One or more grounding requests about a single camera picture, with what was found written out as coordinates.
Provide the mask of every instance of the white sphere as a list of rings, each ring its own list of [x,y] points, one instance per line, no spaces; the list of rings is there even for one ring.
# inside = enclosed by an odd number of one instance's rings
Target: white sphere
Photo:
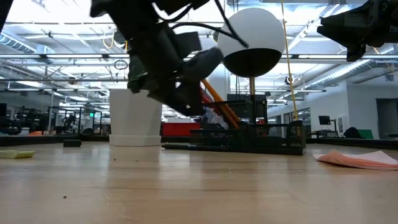
[[[279,20],[259,8],[243,9],[228,20],[249,48],[219,34],[217,42],[225,67],[241,77],[258,77],[273,69],[285,50],[284,30]],[[221,29],[230,32],[226,24]]]

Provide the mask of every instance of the wooden surface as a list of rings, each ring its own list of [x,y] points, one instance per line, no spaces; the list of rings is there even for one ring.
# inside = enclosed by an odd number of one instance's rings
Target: wooden surface
[[[2,149],[36,151],[32,159],[0,159],[2,224],[398,223],[398,172],[312,157],[373,149],[309,145],[303,157],[88,142]]]

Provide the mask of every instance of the white planter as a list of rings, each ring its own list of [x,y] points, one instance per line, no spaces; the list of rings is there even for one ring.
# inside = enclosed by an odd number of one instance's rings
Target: white planter
[[[158,146],[162,104],[147,97],[148,91],[111,90],[109,96],[111,146]]]

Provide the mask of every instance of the black mesh basket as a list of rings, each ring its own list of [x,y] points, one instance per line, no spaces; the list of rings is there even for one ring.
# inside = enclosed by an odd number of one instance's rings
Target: black mesh basket
[[[235,128],[223,114],[227,104],[239,118]],[[208,103],[201,129],[191,130],[193,150],[303,155],[305,126],[300,121],[290,124],[249,124],[251,102],[246,100]]]
[[[250,144],[272,154],[303,155],[305,153],[305,126],[291,124],[257,124]]]
[[[239,118],[238,126],[249,123],[252,118],[252,104],[247,100],[222,101],[205,104],[205,114],[201,119],[202,129],[236,129],[225,114],[225,105]]]

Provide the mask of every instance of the pink paper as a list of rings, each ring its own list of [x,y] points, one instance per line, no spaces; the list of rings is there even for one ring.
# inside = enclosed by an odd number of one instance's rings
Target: pink paper
[[[398,161],[382,151],[354,155],[333,150],[328,154],[314,154],[313,156],[317,161],[362,169],[398,170]]]

